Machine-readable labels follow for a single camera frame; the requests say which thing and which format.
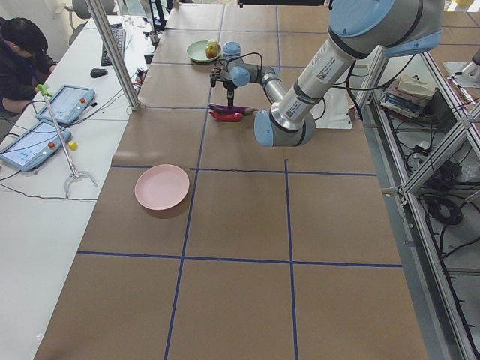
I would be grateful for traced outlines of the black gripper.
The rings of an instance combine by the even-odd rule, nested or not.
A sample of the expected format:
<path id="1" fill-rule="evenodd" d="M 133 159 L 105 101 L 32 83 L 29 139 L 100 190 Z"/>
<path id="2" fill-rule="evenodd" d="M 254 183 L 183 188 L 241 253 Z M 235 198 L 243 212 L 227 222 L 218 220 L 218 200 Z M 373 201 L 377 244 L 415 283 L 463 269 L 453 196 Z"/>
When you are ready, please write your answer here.
<path id="1" fill-rule="evenodd" d="M 210 86 L 214 88 L 217 83 L 222 83 L 227 91 L 227 106 L 233 107 L 235 104 L 234 94 L 237 85 L 230 79 L 230 75 L 221 66 L 214 66 L 210 72 Z"/>

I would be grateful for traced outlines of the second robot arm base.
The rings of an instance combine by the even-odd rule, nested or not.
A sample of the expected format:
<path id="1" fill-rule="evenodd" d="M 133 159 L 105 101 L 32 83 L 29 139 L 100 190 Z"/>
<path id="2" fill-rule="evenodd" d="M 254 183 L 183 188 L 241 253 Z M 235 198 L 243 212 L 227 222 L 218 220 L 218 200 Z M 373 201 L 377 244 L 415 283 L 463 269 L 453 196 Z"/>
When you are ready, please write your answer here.
<path id="1" fill-rule="evenodd" d="M 479 88 L 479 50 L 466 62 L 445 61 L 448 78 L 462 88 Z"/>

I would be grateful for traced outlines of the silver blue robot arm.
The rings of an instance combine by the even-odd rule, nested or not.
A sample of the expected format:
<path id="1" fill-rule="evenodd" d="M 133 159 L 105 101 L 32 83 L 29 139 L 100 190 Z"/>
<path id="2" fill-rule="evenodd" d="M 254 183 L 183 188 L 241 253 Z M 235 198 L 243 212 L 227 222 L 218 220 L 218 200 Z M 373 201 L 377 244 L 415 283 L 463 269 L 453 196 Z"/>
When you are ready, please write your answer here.
<path id="1" fill-rule="evenodd" d="M 311 109 L 355 61 L 378 46 L 387 58 L 432 50 L 442 25 L 441 1 L 331 1 L 328 38 L 290 89 L 272 67 L 244 63 L 236 42 L 225 44 L 223 64 L 212 69 L 211 84 L 223 83 L 230 106 L 236 88 L 260 84 L 271 107 L 256 114 L 256 141 L 265 147 L 301 146 L 316 128 Z"/>

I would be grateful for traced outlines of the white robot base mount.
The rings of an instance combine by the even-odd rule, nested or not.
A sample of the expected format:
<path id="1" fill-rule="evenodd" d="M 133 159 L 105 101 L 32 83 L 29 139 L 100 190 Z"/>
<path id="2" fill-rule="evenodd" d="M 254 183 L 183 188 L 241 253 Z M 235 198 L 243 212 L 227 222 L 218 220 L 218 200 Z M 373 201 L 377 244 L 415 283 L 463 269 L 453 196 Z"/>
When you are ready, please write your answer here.
<path id="1" fill-rule="evenodd" d="M 330 88 L 323 99 L 310 111 L 317 129 L 351 130 L 350 103 L 347 91 Z"/>

